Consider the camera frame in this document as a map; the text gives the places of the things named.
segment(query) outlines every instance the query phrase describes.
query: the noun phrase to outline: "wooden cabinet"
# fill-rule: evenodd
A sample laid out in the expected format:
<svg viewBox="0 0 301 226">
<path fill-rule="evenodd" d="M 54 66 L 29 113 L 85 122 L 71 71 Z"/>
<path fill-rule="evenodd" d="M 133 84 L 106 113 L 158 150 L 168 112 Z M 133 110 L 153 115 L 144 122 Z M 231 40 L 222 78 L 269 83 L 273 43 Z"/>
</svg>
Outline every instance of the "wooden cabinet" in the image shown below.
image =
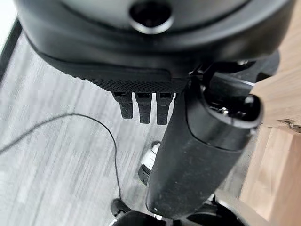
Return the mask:
<svg viewBox="0 0 301 226">
<path fill-rule="evenodd" d="M 240 199 L 276 225 L 296 226 L 301 225 L 301 0 L 280 51 L 277 75 L 253 89 L 264 101 L 265 118 Z"/>
</svg>

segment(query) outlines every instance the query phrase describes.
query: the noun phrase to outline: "black cylinder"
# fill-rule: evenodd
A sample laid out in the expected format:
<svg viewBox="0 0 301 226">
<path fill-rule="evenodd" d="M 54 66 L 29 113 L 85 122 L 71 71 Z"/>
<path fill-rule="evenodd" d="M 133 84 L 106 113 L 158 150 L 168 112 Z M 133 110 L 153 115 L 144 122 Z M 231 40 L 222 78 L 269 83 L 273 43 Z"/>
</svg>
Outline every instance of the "black cylinder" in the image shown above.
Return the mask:
<svg viewBox="0 0 301 226">
<path fill-rule="evenodd" d="M 150 175 L 149 211 L 179 219 L 202 205 L 260 125 L 263 108 L 257 100 L 244 121 L 211 110 L 198 84 L 178 96 Z"/>
</svg>

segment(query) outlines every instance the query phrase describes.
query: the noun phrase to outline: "black wheel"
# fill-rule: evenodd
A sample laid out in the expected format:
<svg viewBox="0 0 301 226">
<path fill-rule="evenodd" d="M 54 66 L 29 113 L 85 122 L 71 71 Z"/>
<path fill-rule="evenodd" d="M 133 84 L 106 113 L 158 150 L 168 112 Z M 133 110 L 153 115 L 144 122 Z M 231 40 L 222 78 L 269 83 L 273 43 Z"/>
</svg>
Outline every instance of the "black wheel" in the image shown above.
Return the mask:
<svg viewBox="0 0 301 226">
<path fill-rule="evenodd" d="M 111 203 L 111 213 L 113 216 L 125 214 L 132 211 L 121 199 L 114 199 Z"/>
</svg>

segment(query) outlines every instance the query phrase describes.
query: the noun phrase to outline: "power cord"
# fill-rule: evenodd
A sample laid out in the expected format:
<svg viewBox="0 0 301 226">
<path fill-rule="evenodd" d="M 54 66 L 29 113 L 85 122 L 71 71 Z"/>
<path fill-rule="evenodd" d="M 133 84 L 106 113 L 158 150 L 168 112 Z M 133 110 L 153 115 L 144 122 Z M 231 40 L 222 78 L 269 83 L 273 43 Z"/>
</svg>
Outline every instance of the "power cord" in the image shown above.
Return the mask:
<svg viewBox="0 0 301 226">
<path fill-rule="evenodd" d="M 48 120 L 42 121 L 42 122 L 36 124 L 35 126 L 33 126 L 31 129 L 29 129 L 25 133 L 23 133 L 21 136 L 19 136 L 15 140 L 13 140 L 10 144 L 6 145 L 4 148 L 0 149 L 0 155 L 4 154 L 7 150 L 9 150 L 15 144 L 17 144 L 18 142 L 20 142 L 21 140 L 23 140 L 26 136 L 28 136 L 29 134 L 31 134 L 32 132 L 34 132 L 39 127 L 41 127 L 41 126 L 43 126 L 45 124 L 48 124 L 48 123 L 50 123 L 52 121 L 56 121 L 58 119 L 69 117 L 69 116 L 80 116 L 80 117 L 83 117 L 83 118 L 91 119 L 91 120 L 97 122 L 98 124 L 102 125 L 109 132 L 109 134 L 110 134 L 110 136 L 111 136 L 111 138 L 112 138 L 112 140 L 114 142 L 114 148 L 115 148 L 114 165 L 115 165 L 116 180 L 117 180 L 117 185 L 118 185 L 118 190 L 119 190 L 119 198 L 121 199 L 121 188 L 120 188 L 118 169 L 117 169 L 117 146 L 116 146 L 116 141 L 115 141 L 114 136 L 112 135 L 111 131 L 108 129 L 108 127 L 106 127 L 102 122 L 100 122 L 97 119 L 94 119 L 94 118 L 92 118 L 90 116 L 87 116 L 87 115 L 84 115 L 84 114 L 78 114 L 78 113 L 66 113 L 66 114 L 58 115 L 58 116 L 55 116 L 55 117 L 50 118 Z"/>
</svg>

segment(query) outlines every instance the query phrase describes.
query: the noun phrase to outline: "wood grain floor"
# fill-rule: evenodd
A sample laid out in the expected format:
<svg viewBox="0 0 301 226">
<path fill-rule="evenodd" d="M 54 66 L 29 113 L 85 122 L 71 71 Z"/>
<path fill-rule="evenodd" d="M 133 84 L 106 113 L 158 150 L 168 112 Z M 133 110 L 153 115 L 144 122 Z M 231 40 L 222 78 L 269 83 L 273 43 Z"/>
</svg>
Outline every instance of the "wood grain floor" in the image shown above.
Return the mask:
<svg viewBox="0 0 301 226">
<path fill-rule="evenodd" d="M 111 93 L 47 65 L 21 35 L 0 88 L 0 147 L 51 116 L 94 117 L 117 141 L 125 203 L 146 212 L 146 187 L 137 171 L 166 126 L 156 124 L 155 107 L 150 125 L 139 123 L 137 104 L 134 110 L 133 120 L 123 120 Z M 240 192 L 252 147 L 230 174 L 226 190 Z M 108 225 L 110 202 L 118 196 L 113 148 L 108 132 L 88 119 L 65 118 L 36 130 L 0 157 L 0 225 Z"/>
</svg>

